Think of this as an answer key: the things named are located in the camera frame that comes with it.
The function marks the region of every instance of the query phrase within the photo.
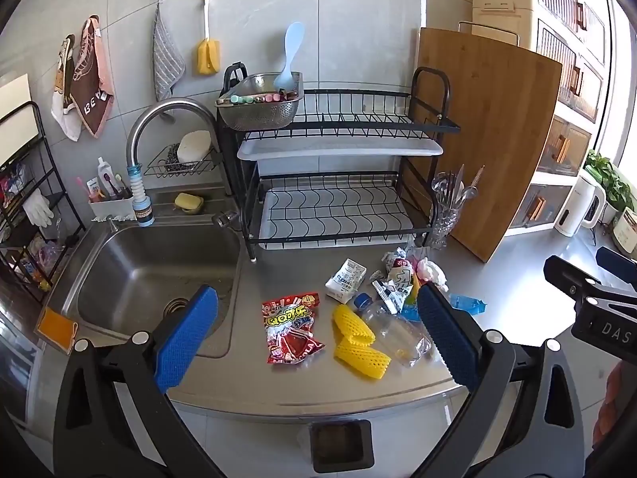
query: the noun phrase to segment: kettle handle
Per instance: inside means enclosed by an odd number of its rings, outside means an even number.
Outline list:
[[[600,200],[600,202],[590,221],[587,221],[587,220],[582,221],[582,226],[584,228],[593,228],[597,224],[597,221],[600,220],[602,212],[604,212],[604,206],[606,204],[606,192],[604,191],[603,188],[601,188],[600,185],[595,185],[595,193],[593,194],[593,199],[595,199],[595,197],[597,197]]]

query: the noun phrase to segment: plant pot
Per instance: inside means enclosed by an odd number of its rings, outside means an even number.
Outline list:
[[[617,208],[612,206],[609,202],[606,201],[606,206],[604,207],[604,212],[601,215],[601,223],[603,225],[608,226],[613,222],[613,219],[617,216]]]

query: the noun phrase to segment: sink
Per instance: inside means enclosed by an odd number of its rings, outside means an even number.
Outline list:
[[[219,296],[219,312],[208,336],[234,306],[240,241],[230,229],[212,224],[129,227],[100,248],[77,293],[79,316],[88,324],[129,337],[152,331],[183,308],[201,284]],[[200,353],[221,357],[227,343],[202,345]]]

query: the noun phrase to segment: stainless steel countertop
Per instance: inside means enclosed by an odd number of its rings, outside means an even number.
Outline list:
[[[610,242],[601,235],[598,240],[598,244]],[[219,359],[196,357],[180,386],[169,391],[170,398],[209,410],[260,417],[330,417],[434,398],[457,388],[435,357],[423,358],[413,368],[392,362],[381,380],[365,378],[334,359],[331,314],[337,302],[324,294],[325,282],[346,258],[365,265],[370,275],[382,267],[382,255],[393,248],[257,249],[256,263],[243,250],[230,350]],[[451,292],[487,303],[487,311],[476,317],[483,329],[498,329],[515,343],[539,345],[574,321],[573,302],[544,280],[542,268],[550,255],[560,255],[607,285],[628,289],[598,268],[595,251],[588,230],[573,239],[551,230],[504,239],[488,264],[453,239],[432,258],[445,271]],[[268,365],[261,303],[312,291],[320,293],[314,333],[326,344],[325,349],[297,366]],[[121,342],[85,326],[80,327],[78,337],[90,338],[96,345]],[[61,380],[64,365],[60,361],[59,356],[45,357],[44,365],[58,367],[47,369],[49,387],[51,372],[58,372]]]

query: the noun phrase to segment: white plastic holder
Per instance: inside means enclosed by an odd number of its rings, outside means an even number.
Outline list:
[[[133,210],[133,198],[118,199],[116,201],[100,201],[89,203],[95,218],[93,221],[102,222],[110,215],[115,221],[135,221],[135,211]]]

